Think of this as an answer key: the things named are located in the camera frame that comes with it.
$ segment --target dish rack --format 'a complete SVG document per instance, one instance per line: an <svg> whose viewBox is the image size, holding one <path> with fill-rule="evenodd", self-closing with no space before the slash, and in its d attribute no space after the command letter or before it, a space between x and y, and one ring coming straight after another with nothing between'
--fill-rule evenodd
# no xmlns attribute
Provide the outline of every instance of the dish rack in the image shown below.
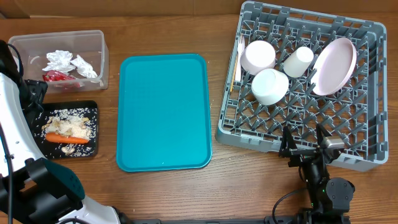
<svg viewBox="0 0 398 224"><path fill-rule="evenodd" d="M307 46L314 59L300 78L289 77L285 97L271 106L259 104L251 93L253 75L243 70L233 82L238 39L271 43L275 69L298 47ZM357 50L355 70L347 84L332 95L318 96L310 80L320 52L334 39L346 37ZM222 144L261 152L279 151L282 129L290 127L297 147L317 146L317 123L340 136L345 152L333 166L366 171L388 160L387 34L383 24L283 6L246 1L239 15L229 61L216 139Z"/></svg>

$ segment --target wooden table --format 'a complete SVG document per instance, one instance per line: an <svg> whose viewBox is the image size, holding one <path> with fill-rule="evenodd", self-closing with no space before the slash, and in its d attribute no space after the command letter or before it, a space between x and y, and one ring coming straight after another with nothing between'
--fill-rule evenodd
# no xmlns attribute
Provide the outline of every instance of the wooden table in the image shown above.
<svg viewBox="0 0 398 224"><path fill-rule="evenodd" d="M390 157L383 166L365 173L336 167L329 167L329 171L332 177L345 178L356 186L349 213L353 223L397 223L398 16L388 13L342 16L379 21L387 27ZM288 160L278 158L277 154L222 145L213 137L213 158L200 170L129 174L121 171L115 161L122 61L133 55L188 52L202 55L208 66L214 136L237 22L236 15L6 20L0 21L0 39L72 30L104 32L109 48L109 88L45 97L46 102L95 100L98 103L98 155L94 159L57 161L79 176L91 198L119 208L130 218L263 218L271 214L281 196L303 187L297 169L288 168ZM293 215L304 206L310 206L307 194L296 195L279 205L277 215ZM0 220L6 222L4 214Z"/></svg>

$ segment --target teal tray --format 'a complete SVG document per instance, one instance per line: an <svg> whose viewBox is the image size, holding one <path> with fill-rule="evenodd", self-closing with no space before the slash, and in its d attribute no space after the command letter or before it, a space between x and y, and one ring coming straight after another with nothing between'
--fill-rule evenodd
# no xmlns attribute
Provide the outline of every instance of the teal tray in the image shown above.
<svg viewBox="0 0 398 224"><path fill-rule="evenodd" d="M211 159L205 60L137 56L120 68L116 162L126 172L205 167Z"/></svg>

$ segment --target orange carrot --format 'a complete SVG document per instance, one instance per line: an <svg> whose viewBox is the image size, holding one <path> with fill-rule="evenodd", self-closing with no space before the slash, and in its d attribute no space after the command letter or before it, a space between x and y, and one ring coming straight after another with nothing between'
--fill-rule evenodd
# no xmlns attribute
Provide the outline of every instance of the orange carrot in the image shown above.
<svg viewBox="0 0 398 224"><path fill-rule="evenodd" d="M76 137L67 137L62 136L56 133L47 133L45 135L45 139L49 142L55 143L71 143L71 144L86 144L88 143L87 139L76 138Z"/></svg>

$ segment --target crumpled paper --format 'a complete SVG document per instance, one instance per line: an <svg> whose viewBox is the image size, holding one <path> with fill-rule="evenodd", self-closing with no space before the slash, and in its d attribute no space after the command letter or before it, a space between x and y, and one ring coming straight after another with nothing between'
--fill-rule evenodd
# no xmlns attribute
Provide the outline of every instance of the crumpled paper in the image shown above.
<svg viewBox="0 0 398 224"><path fill-rule="evenodd" d="M75 59L70 61L74 66L77 67L77 72L86 78L96 78L97 73L93 70L93 67L87 63L80 55L77 55Z"/></svg>
<svg viewBox="0 0 398 224"><path fill-rule="evenodd" d="M68 72L76 68L70 64L72 57L73 54L67 50L56 50L55 52L47 53L47 59L50 62L47 63L47 67L43 68L43 71L55 70L68 75Z"/></svg>

